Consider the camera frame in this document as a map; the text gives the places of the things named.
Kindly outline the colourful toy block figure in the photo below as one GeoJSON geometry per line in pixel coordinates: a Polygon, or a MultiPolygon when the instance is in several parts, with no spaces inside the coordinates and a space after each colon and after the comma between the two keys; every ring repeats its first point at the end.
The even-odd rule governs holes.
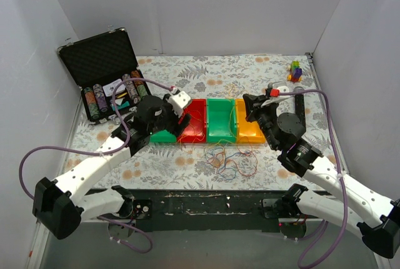
{"type": "Polygon", "coordinates": [[[292,61],[287,68],[288,76],[287,80],[292,83],[300,82],[302,79],[303,71],[299,65],[298,61],[292,61]]]}

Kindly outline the floral table mat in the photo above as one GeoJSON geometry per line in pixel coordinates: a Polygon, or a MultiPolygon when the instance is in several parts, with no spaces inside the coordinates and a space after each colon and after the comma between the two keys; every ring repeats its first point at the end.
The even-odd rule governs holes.
{"type": "MultiPolygon", "coordinates": [[[[305,56],[154,56],[139,58],[146,78],[176,85],[190,97],[240,98],[262,94],[269,83],[284,81],[287,68],[298,61],[300,85],[318,89],[314,69],[305,56]]],[[[330,161],[334,153],[322,99],[305,95],[305,139],[330,161]]],[[[286,190],[305,180],[285,170],[278,153],[267,144],[159,144],[151,143],[136,156],[113,169],[97,188],[121,185],[129,189],[154,190],[286,190]]]]}

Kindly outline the left green bin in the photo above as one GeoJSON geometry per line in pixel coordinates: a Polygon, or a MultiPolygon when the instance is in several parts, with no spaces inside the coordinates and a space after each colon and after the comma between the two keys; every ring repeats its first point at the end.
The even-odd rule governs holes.
{"type": "Polygon", "coordinates": [[[151,143],[175,143],[176,141],[176,136],[174,136],[167,130],[153,133],[150,138],[151,143]]]}

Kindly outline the red bin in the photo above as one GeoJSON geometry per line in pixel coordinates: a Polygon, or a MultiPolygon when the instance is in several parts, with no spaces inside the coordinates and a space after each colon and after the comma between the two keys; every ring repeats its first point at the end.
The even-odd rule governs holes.
{"type": "Polygon", "coordinates": [[[177,138],[178,143],[205,143],[206,142],[206,100],[194,99],[185,109],[185,114],[191,116],[189,125],[177,138]]]}

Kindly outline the aluminium frame rail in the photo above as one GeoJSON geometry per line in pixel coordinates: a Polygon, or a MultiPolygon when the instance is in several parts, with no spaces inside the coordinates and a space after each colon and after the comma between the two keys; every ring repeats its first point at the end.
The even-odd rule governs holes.
{"type": "Polygon", "coordinates": [[[336,249],[346,230],[360,237],[374,253],[392,259],[398,248],[397,240],[399,239],[397,222],[391,219],[391,215],[397,211],[396,202],[374,192],[342,171],[334,141],[328,97],[319,89],[305,90],[305,93],[319,93],[324,98],[327,126],[336,165],[333,165],[325,156],[318,157],[312,163],[314,168],[307,170],[303,178],[324,188],[338,201],[327,199],[310,191],[301,195],[300,210],[305,211],[308,215],[316,215],[324,221],[321,223],[320,234],[299,257],[298,267],[314,268],[322,263],[336,249]],[[301,265],[307,252],[323,236],[328,223],[334,223],[341,227],[334,243],[319,259],[308,265],[301,265]]]}

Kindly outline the black poker chip case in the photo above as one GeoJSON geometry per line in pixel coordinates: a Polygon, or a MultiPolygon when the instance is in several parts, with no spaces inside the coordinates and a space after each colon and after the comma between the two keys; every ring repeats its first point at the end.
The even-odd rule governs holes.
{"type": "Polygon", "coordinates": [[[91,124],[116,119],[112,95],[121,114],[134,111],[143,97],[150,95],[139,69],[128,32],[124,28],[82,39],[57,49],[57,54],[77,84],[86,118],[91,124]]]}

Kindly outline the right green bin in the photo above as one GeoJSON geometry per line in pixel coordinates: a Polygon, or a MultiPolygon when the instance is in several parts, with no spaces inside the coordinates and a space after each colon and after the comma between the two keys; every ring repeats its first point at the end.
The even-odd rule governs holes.
{"type": "Polygon", "coordinates": [[[206,107],[206,141],[235,142],[237,136],[235,100],[207,99],[206,107]]]}

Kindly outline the black microphone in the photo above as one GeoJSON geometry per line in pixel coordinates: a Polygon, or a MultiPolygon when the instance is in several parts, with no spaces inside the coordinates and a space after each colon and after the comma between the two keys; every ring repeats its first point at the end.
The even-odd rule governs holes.
{"type": "Polygon", "coordinates": [[[300,86],[296,86],[294,88],[294,107],[295,114],[299,118],[301,124],[306,126],[306,112],[305,112],[305,103],[304,103],[304,95],[301,93],[304,91],[304,88],[300,86]]]}

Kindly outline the orange bin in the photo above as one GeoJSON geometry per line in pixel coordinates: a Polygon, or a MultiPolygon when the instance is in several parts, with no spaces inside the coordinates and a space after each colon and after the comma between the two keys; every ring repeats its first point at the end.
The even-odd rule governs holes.
{"type": "Polygon", "coordinates": [[[246,121],[246,108],[243,99],[235,99],[237,142],[238,143],[265,143],[265,137],[256,122],[246,121]]]}

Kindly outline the green bin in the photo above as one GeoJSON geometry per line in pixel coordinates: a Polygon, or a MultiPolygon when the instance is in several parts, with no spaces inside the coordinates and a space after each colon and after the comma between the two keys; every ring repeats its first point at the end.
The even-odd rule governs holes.
{"type": "Polygon", "coordinates": [[[206,141],[235,142],[237,136],[235,100],[207,99],[206,107],[206,141]]]}
{"type": "Polygon", "coordinates": [[[153,133],[150,138],[151,143],[175,143],[176,141],[176,136],[174,136],[167,130],[153,133]]]}

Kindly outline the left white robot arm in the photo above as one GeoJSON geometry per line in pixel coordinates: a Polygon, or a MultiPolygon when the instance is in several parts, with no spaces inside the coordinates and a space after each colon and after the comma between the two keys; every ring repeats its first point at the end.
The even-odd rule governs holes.
{"type": "Polygon", "coordinates": [[[147,146],[153,134],[166,130],[180,136],[191,119],[184,112],[191,101],[184,91],[163,98],[145,96],[93,156],[54,180],[43,178],[36,184],[33,215],[58,240],[71,235],[81,222],[101,215],[129,218],[134,199],[127,189],[112,186],[95,194],[89,194],[89,190],[147,146]]]}

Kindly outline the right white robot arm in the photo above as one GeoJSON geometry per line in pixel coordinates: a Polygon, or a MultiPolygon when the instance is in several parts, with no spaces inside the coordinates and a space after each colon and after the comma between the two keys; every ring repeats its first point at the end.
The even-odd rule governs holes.
{"type": "Polygon", "coordinates": [[[310,210],[312,215],[331,223],[342,223],[374,253],[394,258],[399,248],[399,201],[367,188],[352,176],[343,173],[321,152],[305,141],[306,132],[294,113],[276,114],[278,101],[285,99],[274,89],[271,95],[244,94],[246,119],[256,122],[270,148],[280,151],[278,161],[288,171],[308,180],[337,201],[300,190],[283,201],[287,216],[297,217],[310,210]]]}

